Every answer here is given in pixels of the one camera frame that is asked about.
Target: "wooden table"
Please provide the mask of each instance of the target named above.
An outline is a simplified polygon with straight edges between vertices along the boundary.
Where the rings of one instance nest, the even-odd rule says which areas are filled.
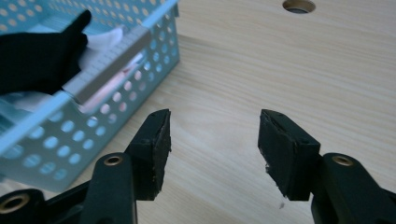
[[[172,111],[163,191],[138,202],[139,223],[313,223],[310,202],[282,198],[265,173],[262,108],[396,191],[396,1],[314,3],[304,15],[281,0],[179,3],[180,63],[100,155],[123,151],[149,113]]]

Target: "desk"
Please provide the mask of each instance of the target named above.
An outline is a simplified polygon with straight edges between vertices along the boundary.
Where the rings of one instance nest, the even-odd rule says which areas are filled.
[[[314,3],[299,15],[281,0],[180,2],[180,63],[98,156],[123,151],[149,113],[172,111],[163,191],[138,202],[139,223],[313,223],[310,202],[283,199],[265,173],[262,108],[396,191],[396,2]]]

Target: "black fabric item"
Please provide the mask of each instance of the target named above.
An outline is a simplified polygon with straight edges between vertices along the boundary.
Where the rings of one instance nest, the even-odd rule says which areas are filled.
[[[90,21],[86,10],[61,33],[0,35],[0,94],[60,90],[80,71],[78,59],[88,43],[82,30]]]

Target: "basket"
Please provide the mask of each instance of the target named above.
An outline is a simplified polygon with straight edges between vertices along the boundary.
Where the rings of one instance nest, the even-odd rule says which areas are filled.
[[[177,64],[177,0],[2,0],[0,4],[0,35],[37,27],[62,31],[85,9],[92,14],[86,34],[101,34],[121,24],[128,29],[114,49],[0,135],[1,175],[42,189],[64,190]],[[80,105],[137,53],[141,56],[137,66],[92,110],[81,112]]]

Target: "light wood grain surface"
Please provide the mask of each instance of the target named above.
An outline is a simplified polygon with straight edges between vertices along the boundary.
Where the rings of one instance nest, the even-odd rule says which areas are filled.
[[[138,202],[139,223],[313,223],[310,202],[283,199],[265,173],[262,108],[396,191],[396,1],[314,3],[305,15],[281,0],[179,3],[180,63],[100,155],[123,151],[149,113],[172,111],[163,191]],[[6,180],[0,192],[24,187]]]

